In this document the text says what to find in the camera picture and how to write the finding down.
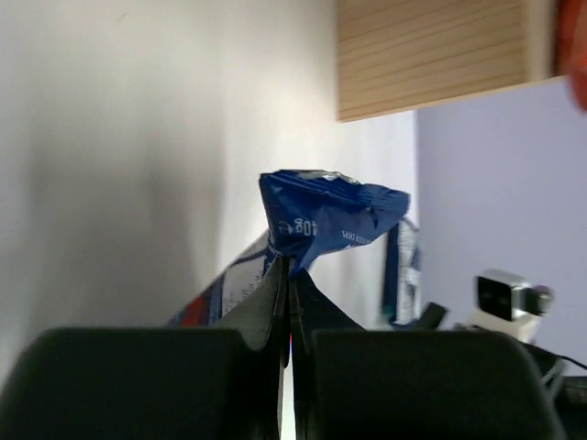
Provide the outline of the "blue bag back side up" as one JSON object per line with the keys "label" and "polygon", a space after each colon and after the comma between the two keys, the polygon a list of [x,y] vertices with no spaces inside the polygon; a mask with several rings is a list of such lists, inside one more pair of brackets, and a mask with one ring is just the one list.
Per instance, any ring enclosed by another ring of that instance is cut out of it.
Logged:
{"label": "blue bag back side up", "polygon": [[408,218],[387,234],[382,315],[392,327],[409,326],[421,314],[419,229]]}

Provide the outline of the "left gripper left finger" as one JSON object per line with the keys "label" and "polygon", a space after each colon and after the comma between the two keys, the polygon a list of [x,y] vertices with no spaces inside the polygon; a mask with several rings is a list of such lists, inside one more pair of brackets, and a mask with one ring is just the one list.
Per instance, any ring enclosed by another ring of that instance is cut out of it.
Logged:
{"label": "left gripper left finger", "polygon": [[56,328],[18,357],[4,439],[276,439],[288,265],[210,326]]}

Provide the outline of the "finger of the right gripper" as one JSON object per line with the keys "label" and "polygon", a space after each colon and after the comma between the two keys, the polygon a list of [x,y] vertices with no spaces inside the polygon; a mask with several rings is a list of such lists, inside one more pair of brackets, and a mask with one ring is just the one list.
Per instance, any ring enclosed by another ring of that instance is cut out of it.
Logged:
{"label": "finger of the right gripper", "polygon": [[428,302],[415,321],[415,330],[436,330],[444,320],[448,309],[436,302]]}

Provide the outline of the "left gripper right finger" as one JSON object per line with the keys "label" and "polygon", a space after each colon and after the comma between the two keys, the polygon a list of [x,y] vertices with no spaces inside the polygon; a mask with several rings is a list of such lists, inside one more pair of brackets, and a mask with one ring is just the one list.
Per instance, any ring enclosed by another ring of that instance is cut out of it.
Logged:
{"label": "left gripper right finger", "polygon": [[487,331],[368,331],[301,273],[288,284],[300,439],[562,439],[536,361]]}

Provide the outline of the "blue Burts bag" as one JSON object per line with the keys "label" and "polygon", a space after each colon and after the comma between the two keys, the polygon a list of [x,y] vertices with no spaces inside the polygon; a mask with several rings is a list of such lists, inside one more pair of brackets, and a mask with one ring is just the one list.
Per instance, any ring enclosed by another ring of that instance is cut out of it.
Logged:
{"label": "blue Burts bag", "polygon": [[173,326],[211,325],[244,301],[279,257],[289,275],[320,256],[369,245],[398,226],[408,193],[361,183],[337,171],[262,173],[259,188],[268,229],[170,320]]}

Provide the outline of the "wooden two-tier shelf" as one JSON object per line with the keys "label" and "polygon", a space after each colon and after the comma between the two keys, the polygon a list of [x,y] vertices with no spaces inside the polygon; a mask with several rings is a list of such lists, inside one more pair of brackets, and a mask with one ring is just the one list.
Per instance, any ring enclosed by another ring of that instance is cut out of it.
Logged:
{"label": "wooden two-tier shelf", "polygon": [[556,76],[555,1],[338,1],[336,12],[343,122]]}

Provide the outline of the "cassava chips bag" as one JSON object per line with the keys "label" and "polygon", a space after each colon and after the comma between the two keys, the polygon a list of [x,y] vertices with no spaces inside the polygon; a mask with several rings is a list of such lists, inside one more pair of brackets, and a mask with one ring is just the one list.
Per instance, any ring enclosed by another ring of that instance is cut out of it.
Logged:
{"label": "cassava chips bag", "polygon": [[586,112],[586,0],[558,1],[556,73],[565,76],[575,104]]}

